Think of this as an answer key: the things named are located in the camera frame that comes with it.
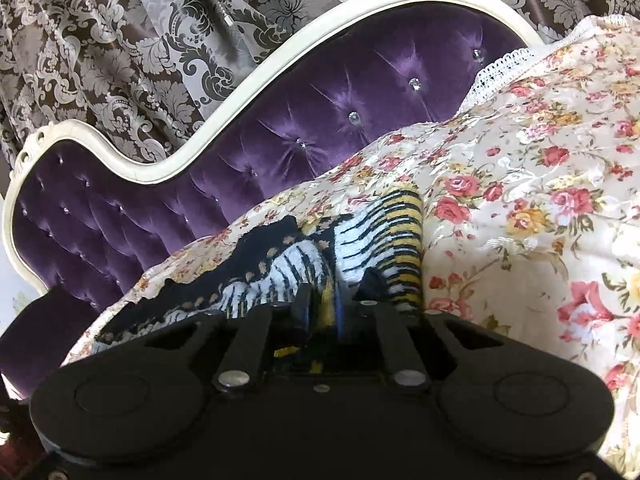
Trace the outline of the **black yellow white knit sweater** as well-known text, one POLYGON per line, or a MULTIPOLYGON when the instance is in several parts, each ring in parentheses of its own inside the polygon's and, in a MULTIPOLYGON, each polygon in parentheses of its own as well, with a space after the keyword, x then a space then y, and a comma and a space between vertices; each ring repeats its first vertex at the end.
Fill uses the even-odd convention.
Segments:
POLYGON ((281 373, 320 373, 323 356, 310 350, 347 336, 356 325, 356 302, 388 302, 408 312, 420 307, 422 220, 418 190, 403 186, 310 226, 292 216, 256 226, 215 269, 189 283, 168 278, 154 298, 126 304, 91 351, 115 349, 199 313, 245 318, 260 304, 288 304, 308 286, 310 307, 273 356, 281 373))

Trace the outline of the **floral bed cover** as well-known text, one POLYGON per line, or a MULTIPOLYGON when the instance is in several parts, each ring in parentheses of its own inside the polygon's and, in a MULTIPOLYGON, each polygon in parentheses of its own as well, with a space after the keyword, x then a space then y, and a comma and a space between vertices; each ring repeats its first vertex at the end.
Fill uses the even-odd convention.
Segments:
POLYGON ((601 456, 639 474, 639 22, 584 18, 563 40, 502 61, 500 84, 446 122, 394 130, 335 169, 265 200, 145 272, 68 352, 76 362, 186 316, 136 316, 164 281, 219 268, 258 226, 311 233, 420 196, 418 308, 446 312, 589 368, 615 417, 601 456))

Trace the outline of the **purple tufted velvet sofa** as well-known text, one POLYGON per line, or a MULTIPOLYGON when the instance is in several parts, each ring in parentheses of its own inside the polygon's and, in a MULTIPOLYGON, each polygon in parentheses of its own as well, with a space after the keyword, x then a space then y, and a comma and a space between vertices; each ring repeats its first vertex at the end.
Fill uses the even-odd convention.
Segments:
POLYGON ((125 157, 78 120, 41 128, 2 210, 9 262, 39 292, 2 334, 2 376, 28 396, 146 270, 386 132, 454 116, 485 66, 540 44, 501 0, 348 0, 161 162, 125 157))

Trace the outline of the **brown silver damask curtain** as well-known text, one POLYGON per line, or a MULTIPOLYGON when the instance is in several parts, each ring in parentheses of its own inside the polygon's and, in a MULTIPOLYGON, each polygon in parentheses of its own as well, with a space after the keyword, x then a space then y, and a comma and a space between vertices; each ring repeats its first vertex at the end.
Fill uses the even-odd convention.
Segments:
MULTIPOLYGON (((1 0, 1 157, 79 119, 138 162, 178 150, 289 36, 346 0, 1 0)), ((639 0, 501 0, 543 40, 639 0)))

